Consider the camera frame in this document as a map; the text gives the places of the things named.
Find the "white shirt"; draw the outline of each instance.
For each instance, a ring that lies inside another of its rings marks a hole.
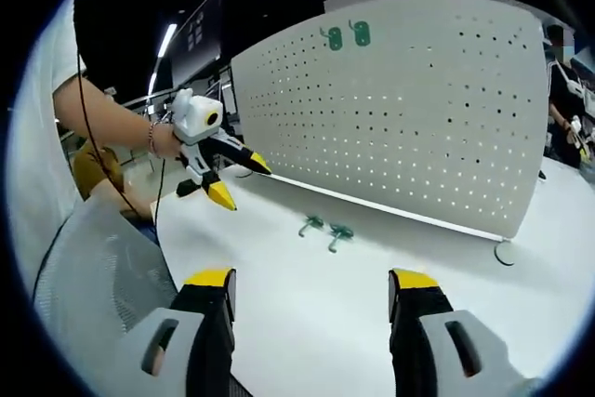
[[[82,202],[60,145],[52,98],[78,73],[73,5],[74,0],[64,0],[37,39],[10,121],[7,204],[15,257],[29,295],[61,225]]]

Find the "white pegboard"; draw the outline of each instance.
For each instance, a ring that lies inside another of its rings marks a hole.
[[[534,16],[488,0],[376,0],[307,20],[233,59],[246,142],[279,176],[512,237],[546,136],[541,41]]]

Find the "yellow shirt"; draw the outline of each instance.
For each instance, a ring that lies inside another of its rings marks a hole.
[[[124,174],[115,152],[110,148],[98,147],[98,149],[103,166],[105,166],[116,190],[124,192]],[[87,140],[74,156],[73,176],[83,200],[88,199],[93,188],[108,177],[101,168],[101,163],[90,140]]]

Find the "desk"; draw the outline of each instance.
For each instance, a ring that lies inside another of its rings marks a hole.
[[[509,346],[511,362],[543,377],[575,339],[593,293],[595,193],[544,159],[517,237],[499,264],[494,242],[251,175],[220,175],[238,210],[202,192],[162,199],[158,231],[177,287],[196,271],[237,269],[232,372],[256,396],[390,396],[388,271],[423,271],[455,309],[473,312]],[[306,214],[350,226],[327,250]]]

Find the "green plastic part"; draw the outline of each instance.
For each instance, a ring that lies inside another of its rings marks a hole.
[[[355,22],[355,25],[351,24],[350,20],[350,28],[355,33],[355,44],[358,46],[369,46],[370,42],[372,41],[372,37],[370,36],[370,26],[368,22],[364,20],[359,20]]]
[[[331,224],[331,234],[335,236],[333,242],[331,242],[331,244],[328,246],[328,251],[330,251],[331,253],[337,252],[335,244],[338,240],[349,240],[353,237],[353,231],[351,230],[351,228],[336,223]]]
[[[324,220],[322,220],[318,216],[307,216],[306,217],[306,225],[301,227],[301,229],[299,230],[299,232],[297,232],[297,234],[299,234],[299,237],[304,237],[304,231],[308,227],[313,227],[313,228],[317,228],[320,230],[323,226],[324,226]]]
[[[326,34],[321,27],[320,34],[328,39],[328,47],[331,50],[339,51],[341,48],[343,48],[343,35],[340,28],[330,28],[328,30],[328,34]]]

